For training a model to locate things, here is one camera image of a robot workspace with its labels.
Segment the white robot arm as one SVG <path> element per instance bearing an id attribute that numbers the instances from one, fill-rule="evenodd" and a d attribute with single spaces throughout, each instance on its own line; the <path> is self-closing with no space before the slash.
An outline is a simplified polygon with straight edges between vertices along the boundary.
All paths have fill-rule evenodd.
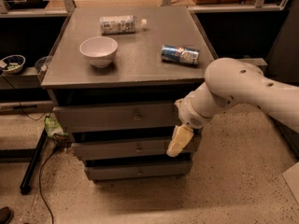
<path id="1" fill-rule="evenodd" d="M 174 129 L 166 154 L 176 157 L 190 143 L 195 129 L 238 104 L 256 106 L 299 132 L 299 87 L 265 77 L 254 64 L 220 58 L 206 68 L 203 84 L 176 100 L 181 124 Z"/>

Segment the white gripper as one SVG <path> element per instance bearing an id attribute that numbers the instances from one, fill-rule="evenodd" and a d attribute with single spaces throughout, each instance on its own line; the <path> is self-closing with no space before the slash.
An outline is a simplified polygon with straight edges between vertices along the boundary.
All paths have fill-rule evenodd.
<path id="1" fill-rule="evenodd" d="M 190 97 L 176 100 L 175 105 L 178 108 L 178 118 L 182 125 L 176 125 L 173 131 L 166 151 L 170 157 L 176 157 L 189 144 L 193 137 L 193 129 L 202 129 L 210 122 L 209 118 L 204 118 L 197 113 L 192 106 Z"/>

